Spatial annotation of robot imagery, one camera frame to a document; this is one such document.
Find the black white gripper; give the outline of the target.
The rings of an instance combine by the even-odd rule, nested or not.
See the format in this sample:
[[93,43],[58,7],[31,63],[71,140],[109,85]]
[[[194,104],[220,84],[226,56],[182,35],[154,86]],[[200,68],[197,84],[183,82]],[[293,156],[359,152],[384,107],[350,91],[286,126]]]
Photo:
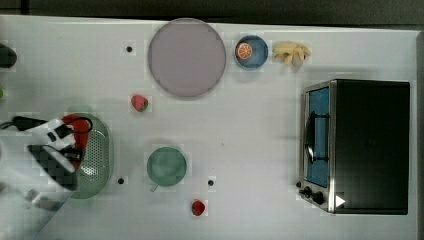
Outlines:
[[30,118],[27,132],[40,140],[40,143],[27,146],[36,162],[60,186],[75,191],[78,187],[77,168],[65,156],[65,151],[76,143],[73,129],[60,119]]

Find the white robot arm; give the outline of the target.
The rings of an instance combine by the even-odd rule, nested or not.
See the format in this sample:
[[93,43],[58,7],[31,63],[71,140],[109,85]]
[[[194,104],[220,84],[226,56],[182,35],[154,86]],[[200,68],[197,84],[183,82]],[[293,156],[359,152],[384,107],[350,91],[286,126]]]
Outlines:
[[60,119],[14,118],[1,127],[1,240],[33,240],[78,188],[65,156],[74,129]]

